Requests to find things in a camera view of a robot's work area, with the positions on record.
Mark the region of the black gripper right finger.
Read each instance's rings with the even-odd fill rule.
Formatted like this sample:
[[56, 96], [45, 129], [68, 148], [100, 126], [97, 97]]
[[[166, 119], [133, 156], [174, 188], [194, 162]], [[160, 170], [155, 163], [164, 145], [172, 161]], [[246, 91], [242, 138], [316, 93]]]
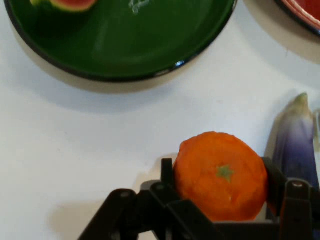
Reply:
[[320, 228], [320, 193], [307, 181], [290, 178], [263, 157], [267, 178], [267, 207], [272, 214], [274, 240], [312, 240]]

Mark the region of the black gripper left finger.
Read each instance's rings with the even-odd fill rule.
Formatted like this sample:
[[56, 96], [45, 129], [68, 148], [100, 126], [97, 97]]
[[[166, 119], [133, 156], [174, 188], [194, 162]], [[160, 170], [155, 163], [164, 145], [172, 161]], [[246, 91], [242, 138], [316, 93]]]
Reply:
[[146, 181], [139, 193], [112, 191], [79, 239], [137, 240], [152, 231], [158, 240], [224, 240], [226, 237], [174, 189], [173, 161], [161, 160], [160, 180]]

